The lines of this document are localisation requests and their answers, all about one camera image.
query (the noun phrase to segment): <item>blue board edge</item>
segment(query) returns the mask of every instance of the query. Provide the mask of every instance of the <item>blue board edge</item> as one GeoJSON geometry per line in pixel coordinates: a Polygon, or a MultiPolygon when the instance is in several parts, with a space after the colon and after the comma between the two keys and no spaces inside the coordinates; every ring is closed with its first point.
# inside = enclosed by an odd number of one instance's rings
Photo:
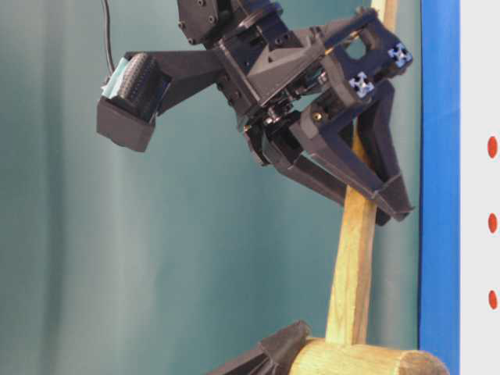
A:
{"type": "Polygon", "coordinates": [[[422,0],[420,349],[459,374],[460,1],[422,0]]]}

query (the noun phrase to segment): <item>wooden rod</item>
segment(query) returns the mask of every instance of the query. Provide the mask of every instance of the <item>wooden rod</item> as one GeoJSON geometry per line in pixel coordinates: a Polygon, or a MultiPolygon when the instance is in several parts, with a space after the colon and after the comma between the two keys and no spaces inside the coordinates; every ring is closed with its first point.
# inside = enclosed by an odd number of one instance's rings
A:
{"type": "MultiPolygon", "coordinates": [[[[398,0],[373,0],[372,7],[379,10],[386,27],[394,30],[398,0]]],[[[357,132],[352,149],[361,160],[369,162],[357,132]]],[[[351,187],[347,188],[344,207],[326,341],[338,345],[364,344],[370,310],[377,207],[351,187]]]]}

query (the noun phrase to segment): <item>red circle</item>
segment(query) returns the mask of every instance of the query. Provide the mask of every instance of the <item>red circle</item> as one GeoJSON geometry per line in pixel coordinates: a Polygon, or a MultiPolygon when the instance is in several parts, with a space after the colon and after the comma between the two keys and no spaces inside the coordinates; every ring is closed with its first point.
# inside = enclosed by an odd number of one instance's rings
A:
{"type": "Polygon", "coordinates": [[[497,216],[494,213],[492,213],[490,217],[488,217],[487,225],[490,228],[490,232],[494,233],[497,231],[498,221],[497,221],[497,216]]]}
{"type": "Polygon", "coordinates": [[[488,300],[490,302],[490,307],[493,310],[496,310],[498,308],[498,299],[497,299],[497,294],[494,291],[490,291],[488,300]]]}
{"type": "Polygon", "coordinates": [[[498,152],[497,138],[490,137],[490,139],[487,142],[487,153],[489,154],[490,158],[493,159],[497,155],[497,152],[498,152]]]}

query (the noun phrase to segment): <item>black 3d-printed part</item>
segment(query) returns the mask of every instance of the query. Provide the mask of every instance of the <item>black 3d-printed part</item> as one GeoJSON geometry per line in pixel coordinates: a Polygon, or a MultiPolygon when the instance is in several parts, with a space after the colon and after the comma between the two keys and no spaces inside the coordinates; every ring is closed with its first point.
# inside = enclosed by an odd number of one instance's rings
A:
{"type": "Polygon", "coordinates": [[[99,102],[99,133],[144,151],[155,116],[216,84],[258,164],[272,164],[341,205],[350,185],[377,204],[380,225],[411,212],[389,128],[394,97],[389,79],[403,74],[413,58],[374,9],[289,30],[280,18],[283,9],[270,0],[178,0],[178,5],[179,27],[206,51],[128,52],[134,70],[116,98],[99,102]],[[366,48],[358,59],[347,52],[356,38],[366,48]],[[157,103],[165,82],[168,88],[157,103]],[[306,95],[318,96],[302,112],[294,110],[294,102],[306,95]],[[370,166],[351,150],[354,127],[370,166]]]}
{"type": "Polygon", "coordinates": [[[308,325],[298,321],[207,375],[287,375],[309,333],[308,325]]]}

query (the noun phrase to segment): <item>teal backdrop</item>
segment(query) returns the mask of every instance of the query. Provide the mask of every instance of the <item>teal backdrop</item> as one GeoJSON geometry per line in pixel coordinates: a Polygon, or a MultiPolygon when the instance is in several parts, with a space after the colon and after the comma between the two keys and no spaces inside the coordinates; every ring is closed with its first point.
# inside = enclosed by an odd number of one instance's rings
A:
{"type": "MultiPolygon", "coordinates": [[[[290,27],[367,0],[281,0],[290,27]]],[[[112,0],[115,60],[189,49],[174,0],[112,0]]],[[[392,131],[419,205],[416,57],[392,131]]],[[[321,336],[341,208],[257,166],[215,88],[158,122],[145,154],[95,133],[105,74],[98,0],[4,0],[0,12],[0,374],[197,374],[297,319],[321,336]]],[[[377,229],[370,343],[417,346],[418,225],[377,229]]]]}

